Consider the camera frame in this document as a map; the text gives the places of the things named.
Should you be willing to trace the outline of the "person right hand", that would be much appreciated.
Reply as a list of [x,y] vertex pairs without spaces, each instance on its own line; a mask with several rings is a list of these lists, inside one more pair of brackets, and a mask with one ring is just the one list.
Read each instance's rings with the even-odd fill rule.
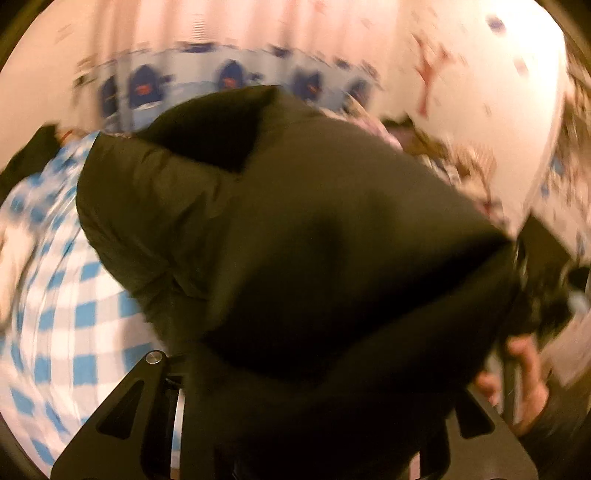
[[[518,407],[521,417],[519,422],[512,424],[512,430],[517,436],[523,436],[542,414],[549,399],[549,388],[542,375],[541,359],[533,335],[510,337],[506,351],[521,370],[521,403]],[[497,375],[482,370],[473,383],[491,405],[498,404],[501,380]]]

